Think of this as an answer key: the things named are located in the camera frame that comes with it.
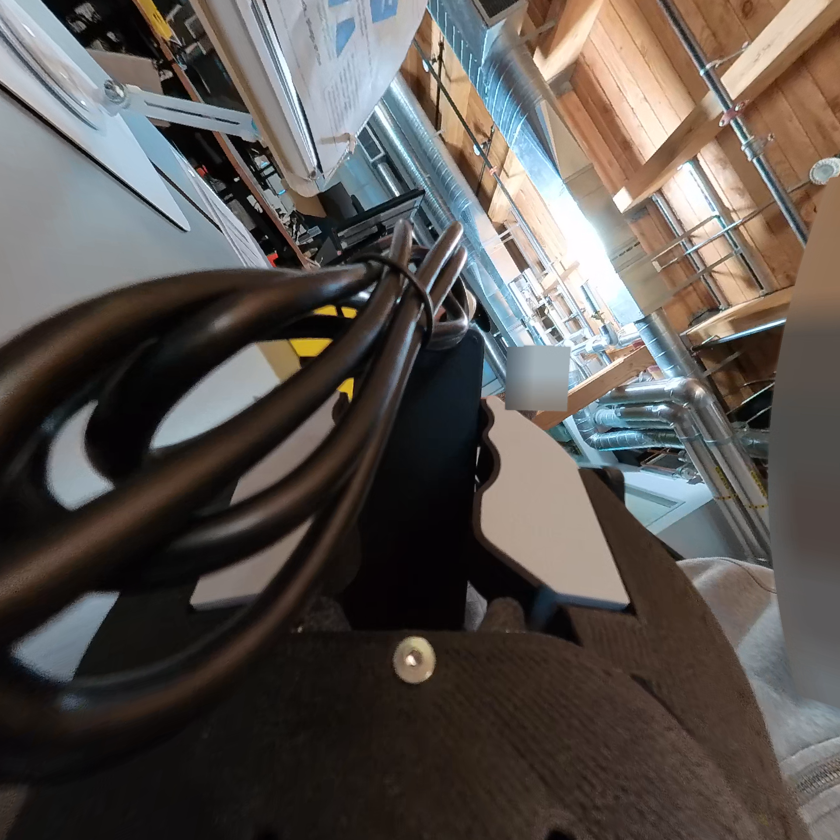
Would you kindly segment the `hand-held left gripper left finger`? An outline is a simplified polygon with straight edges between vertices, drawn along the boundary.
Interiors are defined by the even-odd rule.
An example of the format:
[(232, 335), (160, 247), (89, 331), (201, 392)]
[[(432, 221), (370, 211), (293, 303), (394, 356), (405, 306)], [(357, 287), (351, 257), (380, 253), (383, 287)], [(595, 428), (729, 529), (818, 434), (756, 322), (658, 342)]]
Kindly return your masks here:
[[(301, 425), (239, 481), (232, 502), (251, 498), (290, 474), (313, 453), (333, 426), (333, 420), (308, 420)], [(201, 577), (191, 595), (191, 606), (234, 607), (252, 602), (286, 564), (310, 524), (311, 520), (306, 520), (267, 549)]]

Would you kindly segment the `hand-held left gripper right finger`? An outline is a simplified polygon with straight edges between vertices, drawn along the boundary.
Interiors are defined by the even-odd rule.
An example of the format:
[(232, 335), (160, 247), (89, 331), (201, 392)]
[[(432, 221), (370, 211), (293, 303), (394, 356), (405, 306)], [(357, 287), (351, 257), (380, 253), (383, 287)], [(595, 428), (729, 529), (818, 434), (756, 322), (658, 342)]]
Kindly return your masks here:
[(559, 612), (632, 620), (623, 561), (632, 521), (591, 469), (497, 396), (481, 402), (474, 586), (487, 603), (507, 597), (539, 630)]

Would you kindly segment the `silver spiral duct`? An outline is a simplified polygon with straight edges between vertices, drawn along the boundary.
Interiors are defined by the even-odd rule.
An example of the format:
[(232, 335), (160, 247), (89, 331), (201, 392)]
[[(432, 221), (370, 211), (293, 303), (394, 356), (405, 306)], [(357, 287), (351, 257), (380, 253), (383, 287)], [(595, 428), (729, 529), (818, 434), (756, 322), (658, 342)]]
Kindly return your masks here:
[(397, 74), (371, 114), (376, 132), (397, 167), (426, 193), (426, 211), (439, 228), (462, 224), (471, 254), (470, 283), (507, 341), (533, 344), (530, 316), (512, 293), (520, 271), (458, 169), (445, 143), (403, 77)]

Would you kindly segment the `printed instruction sheet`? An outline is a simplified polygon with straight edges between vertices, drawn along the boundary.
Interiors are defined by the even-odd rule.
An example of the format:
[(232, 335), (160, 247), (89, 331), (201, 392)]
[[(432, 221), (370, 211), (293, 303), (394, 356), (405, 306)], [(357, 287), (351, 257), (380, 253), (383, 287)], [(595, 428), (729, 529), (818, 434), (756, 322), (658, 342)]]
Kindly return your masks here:
[(399, 71), (426, 3), (268, 1), (245, 10), (290, 117), (301, 178), (327, 181)]

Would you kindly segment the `ceiling conduit pipe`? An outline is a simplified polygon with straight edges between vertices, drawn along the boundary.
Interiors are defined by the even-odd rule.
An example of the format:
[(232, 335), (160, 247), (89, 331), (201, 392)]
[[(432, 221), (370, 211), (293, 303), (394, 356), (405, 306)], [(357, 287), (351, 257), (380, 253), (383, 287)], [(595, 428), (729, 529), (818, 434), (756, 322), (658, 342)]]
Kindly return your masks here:
[(706, 83), (717, 104), (721, 106), (723, 126), (731, 126), (737, 139), (740, 141), (742, 152), (761, 176), (764, 184), (770, 191), (771, 197), (780, 209), (784, 220), (791, 227), (794, 236), (800, 242), (801, 246), (806, 247), (809, 234), (805, 222), (795, 207), (791, 195), (786, 187), (784, 187), (763, 151), (770, 143), (770, 136), (763, 140), (753, 135), (749, 126), (742, 119), (742, 111), (746, 107), (745, 104), (741, 101), (735, 102), (733, 100), (718, 75), (715, 63), (709, 61), (700, 46), (699, 40), (688, 27), (677, 6), (670, 1), (658, 1), (658, 5), (671, 27), (675, 30), (687, 54), (695, 64), (699, 76)]

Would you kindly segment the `wooden storage shelf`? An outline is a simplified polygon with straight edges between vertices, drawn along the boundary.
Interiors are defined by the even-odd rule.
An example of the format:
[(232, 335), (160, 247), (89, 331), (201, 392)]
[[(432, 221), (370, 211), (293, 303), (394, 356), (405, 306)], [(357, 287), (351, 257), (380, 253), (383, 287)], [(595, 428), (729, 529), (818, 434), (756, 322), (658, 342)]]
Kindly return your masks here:
[[(194, 2), (50, 2), (114, 83), (154, 95), (245, 112)], [(150, 118), (194, 173), (251, 233), (275, 266), (304, 266), (293, 203), (258, 141)]]

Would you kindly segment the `black cable tie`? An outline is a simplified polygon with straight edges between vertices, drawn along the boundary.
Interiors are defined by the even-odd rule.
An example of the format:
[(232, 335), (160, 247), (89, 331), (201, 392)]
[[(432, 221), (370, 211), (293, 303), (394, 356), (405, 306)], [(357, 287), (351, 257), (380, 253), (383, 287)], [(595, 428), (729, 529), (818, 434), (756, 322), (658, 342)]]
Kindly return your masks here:
[(426, 348), (431, 343), (435, 330), (435, 307), (427, 289), (415, 274), (394, 258), (376, 254), (373, 251), (365, 251), (360, 255), (350, 257), (349, 263), (359, 265), (373, 263), (378, 266), (395, 271), (400, 277), (406, 279), (412, 289), (418, 295), (423, 313), (423, 338), (422, 347)]

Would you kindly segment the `large silver ventilation duct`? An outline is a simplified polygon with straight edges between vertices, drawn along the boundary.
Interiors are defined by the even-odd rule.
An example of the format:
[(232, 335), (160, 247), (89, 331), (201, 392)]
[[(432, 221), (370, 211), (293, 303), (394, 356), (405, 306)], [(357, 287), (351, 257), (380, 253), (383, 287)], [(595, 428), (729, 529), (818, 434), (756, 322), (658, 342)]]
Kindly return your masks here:
[(546, 201), (566, 193), (552, 132), (552, 92), (520, 36), (521, 3), (489, 23), (479, 2), (451, 2), (471, 56), (478, 60), (478, 93), (509, 148)]

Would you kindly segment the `cluster of silver pipes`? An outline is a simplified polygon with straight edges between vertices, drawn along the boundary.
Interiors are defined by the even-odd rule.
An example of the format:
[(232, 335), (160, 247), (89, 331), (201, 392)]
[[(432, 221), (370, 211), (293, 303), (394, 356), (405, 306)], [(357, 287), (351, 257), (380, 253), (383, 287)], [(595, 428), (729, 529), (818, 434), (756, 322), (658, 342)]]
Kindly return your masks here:
[(770, 564), (766, 486), (700, 368), (662, 309), (635, 322), (654, 362), (669, 378), (621, 385), (573, 415), (589, 448), (683, 448), (747, 558)]

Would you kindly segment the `white monitor stand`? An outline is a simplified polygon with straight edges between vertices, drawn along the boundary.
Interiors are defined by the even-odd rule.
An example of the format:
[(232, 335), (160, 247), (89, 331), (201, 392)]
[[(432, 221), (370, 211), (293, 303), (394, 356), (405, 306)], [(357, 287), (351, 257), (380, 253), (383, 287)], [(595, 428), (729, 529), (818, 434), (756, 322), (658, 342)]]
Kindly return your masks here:
[(259, 138), (245, 112), (169, 98), (109, 77), (91, 79), (17, 2), (1, 2), (1, 39), (2, 90), (185, 232), (191, 229), (186, 217), (124, 116)]

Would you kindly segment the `person's grey sweater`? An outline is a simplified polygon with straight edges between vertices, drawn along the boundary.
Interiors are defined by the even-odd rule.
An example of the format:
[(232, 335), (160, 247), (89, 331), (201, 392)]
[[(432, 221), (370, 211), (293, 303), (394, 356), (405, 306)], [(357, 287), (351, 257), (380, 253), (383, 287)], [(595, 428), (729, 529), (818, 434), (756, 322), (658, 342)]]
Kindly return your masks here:
[(839, 710), (795, 687), (772, 570), (726, 558), (682, 560), (749, 679), (799, 813), (817, 839), (839, 838)]

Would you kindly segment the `yellow object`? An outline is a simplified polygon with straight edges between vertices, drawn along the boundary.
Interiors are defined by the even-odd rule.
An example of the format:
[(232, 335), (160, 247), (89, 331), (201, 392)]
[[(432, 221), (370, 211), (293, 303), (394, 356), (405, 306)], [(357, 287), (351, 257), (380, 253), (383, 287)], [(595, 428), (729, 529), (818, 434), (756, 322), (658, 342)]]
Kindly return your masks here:
[[(334, 305), (324, 306), (313, 310), (312, 314), (325, 317), (336, 317), (344, 320), (354, 319), (357, 315), (357, 308), (344, 307), (337, 308)], [(303, 364), (311, 358), (320, 355), (331, 343), (328, 338), (299, 338), (289, 340), (292, 349), (296, 352), (298, 358)], [(354, 395), (354, 379), (349, 378), (339, 386), (339, 392), (344, 393), (351, 401)]]

